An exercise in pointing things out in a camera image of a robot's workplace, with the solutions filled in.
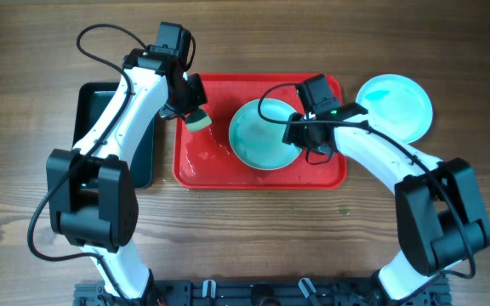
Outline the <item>green yellow sponge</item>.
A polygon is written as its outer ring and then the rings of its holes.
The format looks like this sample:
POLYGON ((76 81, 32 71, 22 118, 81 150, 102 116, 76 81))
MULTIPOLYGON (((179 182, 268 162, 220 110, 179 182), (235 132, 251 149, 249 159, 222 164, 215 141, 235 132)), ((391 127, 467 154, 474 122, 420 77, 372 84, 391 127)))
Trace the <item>green yellow sponge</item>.
POLYGON ((192 111, 185 118, 185 127, 192 133, 208 127, 211 123, 211 118, 203 108, 192 111))

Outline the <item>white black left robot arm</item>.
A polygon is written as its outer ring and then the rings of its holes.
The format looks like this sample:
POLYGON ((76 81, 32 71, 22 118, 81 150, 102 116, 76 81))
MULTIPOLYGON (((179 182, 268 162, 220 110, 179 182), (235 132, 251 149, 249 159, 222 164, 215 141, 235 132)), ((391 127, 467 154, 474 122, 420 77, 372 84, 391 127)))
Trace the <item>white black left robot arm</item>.
POLYGON ((71 150, 54 150, 47 160, 52 230, 93 259, 118 303, 156 296, 133 241, 139 204, 129 166, 155 116, 187 119, 206 103, 201 78, 186 74, 191 61, 186 50, 133 50, 96 123, 71 150))

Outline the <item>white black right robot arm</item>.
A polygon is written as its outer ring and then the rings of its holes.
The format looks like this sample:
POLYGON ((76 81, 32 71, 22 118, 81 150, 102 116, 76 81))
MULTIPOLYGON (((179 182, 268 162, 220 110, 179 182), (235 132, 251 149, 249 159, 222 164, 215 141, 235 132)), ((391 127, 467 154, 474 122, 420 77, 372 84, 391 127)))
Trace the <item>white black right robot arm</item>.
POLYGON ((373 276, 386 302, 403 304, 446 275, 475 276, 475 255, 490 247, 490 221, 467 161, 414 149, 358 104, 312 108, 283 122, 283 142, 349 157, 394 195, 400 250, 373 276), (464 261, 465 275, 453 268, 464 261))

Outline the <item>light blue plate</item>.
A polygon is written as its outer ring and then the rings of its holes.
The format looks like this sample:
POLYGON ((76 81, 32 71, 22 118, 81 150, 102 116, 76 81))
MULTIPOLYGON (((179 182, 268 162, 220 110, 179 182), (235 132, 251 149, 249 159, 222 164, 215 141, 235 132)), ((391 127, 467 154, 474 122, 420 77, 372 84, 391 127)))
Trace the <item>light blue plate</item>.
POLYGON ((397 74, 371 78, 358 91, 356 102, 376 123, 405 143, 427 134, 434 111, 430 97, 414 80, 397 74))
POLYGON ((258 113, 259 100, 242 106, 232 117, 229 143, 237 158, 249 167, 273 171, 293 163, 302 150, 282 142, 286 126, 268 122, 258 113))

